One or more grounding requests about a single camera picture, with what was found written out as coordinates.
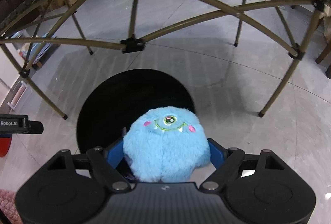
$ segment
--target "stuffed monster toy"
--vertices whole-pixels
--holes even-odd
[[[123,138],[123,151],[143,182],[184,182],[210,162],[210,149],[195,114],[176,107],[149,110]]]

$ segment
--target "pink rug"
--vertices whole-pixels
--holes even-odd
[[[12,224],[23,224],[15,207],[15,192],[0,189],[0,209]]]

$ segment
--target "black round mat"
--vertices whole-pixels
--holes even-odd
[[[174,77],[152,69],[119,73],[100,84],[78,116],[77,143],[81,153],[107,147],[150,109],[174,106],[195,112],[191,96]]]

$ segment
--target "black plastic joint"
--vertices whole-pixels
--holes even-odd
[[[323,1],[321,0],[314,0],[312,2],[312,5],[315,7],[315,9],[317,9],[318,11],[320,12],[323,12],[324,11],[324,8],[325,8],[325,4],[323,3]]]
[[[27,78],[30,74],[30,69],[29,70],[25,70],[25,67],[22,68],[21,71],[19,71],[19,75],[22,77],[22,78]]]
[[[126,45],[125,49],[122,51],[122,53],[131,53],[131,52],[137,52],[137,51],[143,51],[145,49],[145,43],[141,38],[135,39],[134,37],[130,37],[125,40],[120,41],[121,44]]]
[[[297,56],[293,56],[291,53],[288,53],[292,59],[301,61],[305,55],[305,52],[300,51],[299,47],[293,48],[297,52]]]

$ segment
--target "green mouth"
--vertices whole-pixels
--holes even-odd
[[[174,130],[178,130],[180,128],[183,128],[184,126],[186,126],[187,124],[184,122],[182,125],[180,125],[179,127],[177,127],[176,129],[167,129],[167,128],[162,128],[159,124],[158,124],[158,120],[154,120],[156,127],[160,128],[162,131],[174,131]]]

